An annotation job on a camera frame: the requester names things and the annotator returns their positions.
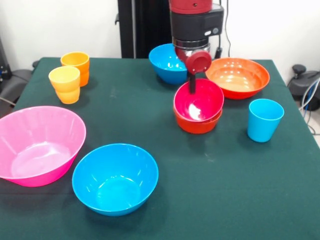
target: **orange bowl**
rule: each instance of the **orange bowl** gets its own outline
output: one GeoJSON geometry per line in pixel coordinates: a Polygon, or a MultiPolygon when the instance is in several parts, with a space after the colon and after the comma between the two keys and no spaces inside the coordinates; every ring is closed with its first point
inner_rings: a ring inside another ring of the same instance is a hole
{"type": "Polygon", "coordinates": [[[219,118],[222,115],[222,109],[220,112],[215,115],[213,118],[203,122],[194,122],[194,121],[187,121],[186,119],[182,118],[175,109],[173,109],[176,122],[178,123],[179,127],[182,128],[184,131],[190,134],[205,134],[210,132],[215,128],[217,125],[219,118]]]}
{"type": "Polygon", "coordinates": [[[214,60],[205,75],[222,89],[228,99],[250,98],[270,81],[270,75],[262,65],[242,58],[214,60]]]}

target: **green tablecloth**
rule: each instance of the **green tablecloth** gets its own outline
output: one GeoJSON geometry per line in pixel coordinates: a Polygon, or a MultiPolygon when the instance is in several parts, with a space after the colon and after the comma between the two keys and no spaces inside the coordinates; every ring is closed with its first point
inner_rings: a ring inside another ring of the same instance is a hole
{"type": "Polygon", "coordinates": [[[320,151],[271,60],[269,85],[255,97],[226,100],[216,128],[183,132],[172,111],[177,87],[157,80],[147,59],[91,60],[79,102],[60,103],[43,58],[16,110],[38,105],[79,114],[87,138],[70,171],[45,187],[0,180],[1,240],[313,240],[320,239],[320,151]],[[246,135],[248,105],[279,102],[285,116],[270,142],[246,135]],[[159,182],[136,212],[106,217],[73,194],[71,177],[89,151],[130,143],[150,152],[159,182]]]}

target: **black pole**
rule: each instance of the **black pole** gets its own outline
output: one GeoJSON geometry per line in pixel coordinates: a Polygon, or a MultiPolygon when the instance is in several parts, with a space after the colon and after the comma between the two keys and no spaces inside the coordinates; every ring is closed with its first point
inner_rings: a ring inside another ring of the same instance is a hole
{"type": "Polygon", "coordinates": [[[12,72],[5,54],[4,46],[2,45],[0,38],[0,78],[2,79],[10,79],[12,76],[12,72]]]}

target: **blue bowl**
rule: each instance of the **blue bowl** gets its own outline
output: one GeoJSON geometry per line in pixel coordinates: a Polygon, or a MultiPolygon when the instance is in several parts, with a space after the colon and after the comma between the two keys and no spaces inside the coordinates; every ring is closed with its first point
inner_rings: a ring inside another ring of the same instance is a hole
{"type": "Polygon", "coordinates": [[[157,46],[149,53],[156,74],[166,83],[178,85],[187,80],[187,68],[176,55],[172,43],[157,46]]]}
{"type": "Polygon", "coordinates": [[[155,159],[130,144],[110,144],[88,153],[75,167],[72,187],[91,210],[122,216],[138,209],[154,191],[159,178],[155,159]]]}

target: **plastic bowl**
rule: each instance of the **plastic bowl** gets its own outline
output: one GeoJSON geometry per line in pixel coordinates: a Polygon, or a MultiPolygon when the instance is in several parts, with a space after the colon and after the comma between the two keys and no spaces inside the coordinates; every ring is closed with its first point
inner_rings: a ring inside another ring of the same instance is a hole
{"type": "Polygon", "coordinates": [[[250,98],[266,87],[270,80],[262,65],[242,58],[214,60],[205,74],[222,88],[228,99],[250,98]]]}
{"type": "Polygon", "coordinates": [[[189,82],[175,93],[173,108],[188,122],[205,122],[217,115],[224,105],[224,93],[214,82],[199,78],[195,80],[195,93],[190,94],[189,82]]]}
{"type": "Polygon", "coordinates": [[[179,127],[184,131],[190,134],[206,134],[212,131],[217,125],[219,118],[222,115],[223,110],[221,110],[217,115],[215,115],[212,119],[204,122],[192,122],[187,121],[179,116],[179,114],[173,109],[176,122],[179,127]]]}
{"type": "Polygon", "coordinates": [[[0,119],[0,178],[40,187],[61,178],[85,142],[86,126],[74,112],[35,106],[0,119]]]}
{"type": "Polygon", "coordinates": [[[176,55],[172,43],[157,46],[149,53],[156,74],[166,83],[178,85],[187,80],[187,68],[176,55]]]}
{"type": "Polygon", "coordinates": [[[138,209],[154,191],[159,178],[154,158],[130,144],[110,144],[88,153],[76,166],[72,187],[91,210],[122,216],[138,209]]]}

